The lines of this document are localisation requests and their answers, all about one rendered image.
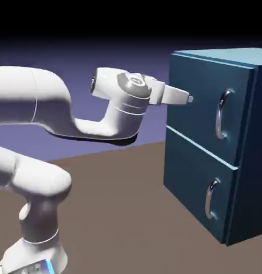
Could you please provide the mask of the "blue cabinet door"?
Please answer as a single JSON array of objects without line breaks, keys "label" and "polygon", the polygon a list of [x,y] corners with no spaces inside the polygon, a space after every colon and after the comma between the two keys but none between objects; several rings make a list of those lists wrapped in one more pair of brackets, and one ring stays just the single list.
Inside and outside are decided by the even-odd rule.
[{"label": "blue cabinet door", "polygon": [[[192,103],[170,106],[167,124],[232,166],[238,166],[254,85],[254,65],[175,52],[169,83],[193,96]],[[232,89],[223,107],[222,131],[215,132],[216,110],[222,93]]]},{"label": "blue cabinet door", "polygon": [[[238,168],[219,159],[189,138],[167,127],[164,185],[190,213],[221,243],[226,242],[231,187]],[[205,215],[209,183],[218,178],[211,202],[216,219]]]}]

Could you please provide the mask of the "blue cabinet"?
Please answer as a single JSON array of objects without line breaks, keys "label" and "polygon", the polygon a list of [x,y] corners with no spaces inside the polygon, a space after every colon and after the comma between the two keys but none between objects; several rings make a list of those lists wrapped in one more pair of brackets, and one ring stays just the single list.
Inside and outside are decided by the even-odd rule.
[{"label": "blue cabinet", "polygon": [[254,65],[241,159],[231,187],[227,246],[262,234],[262,48],[175,51],[182,54]]}]

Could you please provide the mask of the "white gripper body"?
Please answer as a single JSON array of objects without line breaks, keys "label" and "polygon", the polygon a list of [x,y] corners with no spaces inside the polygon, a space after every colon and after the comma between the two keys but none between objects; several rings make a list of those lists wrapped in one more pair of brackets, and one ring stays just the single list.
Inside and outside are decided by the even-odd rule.
[{"label": "white gripper body", "polygon": [[166,105],[185,105],[189,103],[190,94],[182,89],[165,85],[162,104]]}]

